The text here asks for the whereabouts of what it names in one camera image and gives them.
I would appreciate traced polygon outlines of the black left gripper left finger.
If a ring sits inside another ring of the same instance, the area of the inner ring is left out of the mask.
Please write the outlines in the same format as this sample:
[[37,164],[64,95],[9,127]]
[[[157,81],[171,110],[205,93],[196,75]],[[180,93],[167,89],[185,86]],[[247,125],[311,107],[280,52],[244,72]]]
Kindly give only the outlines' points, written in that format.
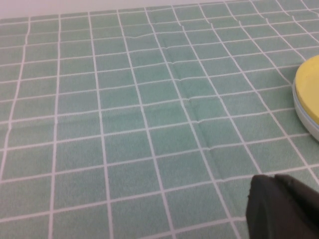
[[274,177],[255,175],[251,180],[246,222],[251,239],[305,239],[310,228],[294,199]]

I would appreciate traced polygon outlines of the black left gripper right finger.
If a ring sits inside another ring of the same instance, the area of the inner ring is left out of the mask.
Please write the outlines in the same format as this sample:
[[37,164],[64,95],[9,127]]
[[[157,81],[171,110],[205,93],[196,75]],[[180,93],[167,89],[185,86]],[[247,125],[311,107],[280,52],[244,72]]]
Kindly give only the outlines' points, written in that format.
[[295,239],[319,237],[319,193],[288,174],[276,174],[275,179],[287,193],[288,205],[293,214],[287,223],[293,229]]

